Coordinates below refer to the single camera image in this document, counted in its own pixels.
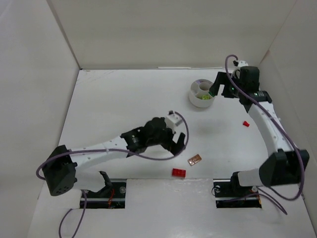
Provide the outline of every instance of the yellow-green object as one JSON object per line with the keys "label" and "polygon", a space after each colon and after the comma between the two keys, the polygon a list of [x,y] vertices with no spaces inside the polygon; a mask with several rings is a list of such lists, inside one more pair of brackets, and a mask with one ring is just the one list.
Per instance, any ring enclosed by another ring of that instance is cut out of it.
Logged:
{"label": "yellow-green object", "polygon": [[203,95],[203,100],[208,100],[209,99],[209,96],[208,95]]}

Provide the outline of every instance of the red rectangular object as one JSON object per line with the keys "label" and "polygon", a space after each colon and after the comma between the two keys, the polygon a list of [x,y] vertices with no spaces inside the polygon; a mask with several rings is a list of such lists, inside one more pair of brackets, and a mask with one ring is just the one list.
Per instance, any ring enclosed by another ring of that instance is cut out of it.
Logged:
{"label": "red rectangular object", "polygon": [[173,169],[172,176],[184,178],[186,177],[186,170]]}

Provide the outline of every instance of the red block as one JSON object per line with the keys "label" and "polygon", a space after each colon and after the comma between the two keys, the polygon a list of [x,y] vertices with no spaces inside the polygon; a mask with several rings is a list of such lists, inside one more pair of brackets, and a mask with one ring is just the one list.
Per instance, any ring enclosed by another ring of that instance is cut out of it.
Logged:
{"label": "red block", "polygon": [[186,177],[186,170],[173,169],[172,176],[184,178]]}
{"label": "red block", "polygon": [[250,124],[247,121],[244,121],[243,125],[245,125],[246,127],[249,127]]}

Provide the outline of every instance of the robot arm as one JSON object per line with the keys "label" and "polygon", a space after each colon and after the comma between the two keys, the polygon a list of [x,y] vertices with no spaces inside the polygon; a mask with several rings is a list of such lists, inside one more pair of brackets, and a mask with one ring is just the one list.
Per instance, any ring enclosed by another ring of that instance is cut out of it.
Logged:
{"label": "robot arm", "polygon": [[[245,61],[234,61],[237,67],[232,75],[234,83],[246,92],[250,97],[261,104],[270,114],[277,118],[272,99],[266,91],[259,90],[259,69],[248,66]],[[232,189],[252,186],[274,186],[300,182],[300,167],[293,147],[276,128],[271,119],[263,113],[259,106],[253,104],[245,96],[241,95],[230,83],[226,73],[219,72],[214,84],[210,88],[210,94],[218,94],[220,84],[224,85],[221,95],[226,98],[239,98],[246,112],[256,123],[267,148],[269,158],[260,166],[249,171],[234,172],[231,177]],[[306,150],[300,150],[304,168],[309,160]]]}
{"label": "robot arm", "polygon": [[105,172],[100,171],[99,175],[91,177],[84,170],[111,159],[127,159],[130,153],[143,153],[149,146],[161,145],[173,155],[179,154],[184,149],[185,134],[180,133],[177,142],[173,141],[173,137],[175,128],[182,122],[181,117],[171,111],[165,118],[153,118],[143,127],[100,144],[75,149],[67,149],[65,145],[56,147],[48,159],[54,156],[59,158],[43,166],[50,194],[58,196],[73,187],[93,192],[105,187],[109,189],[111,182]]}

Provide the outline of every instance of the round white container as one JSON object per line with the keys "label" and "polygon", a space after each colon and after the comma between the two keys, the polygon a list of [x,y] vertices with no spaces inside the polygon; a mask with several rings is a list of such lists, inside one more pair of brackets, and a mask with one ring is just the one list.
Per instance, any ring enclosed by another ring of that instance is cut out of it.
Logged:
{"label": "round white container", "polygon": [[214,101],[214,97],[209,94],[209,89],[211,86],[212,82],[206,79],[198,79],[193,82],[189,90],[190,102],[198,108],[209,107]]}

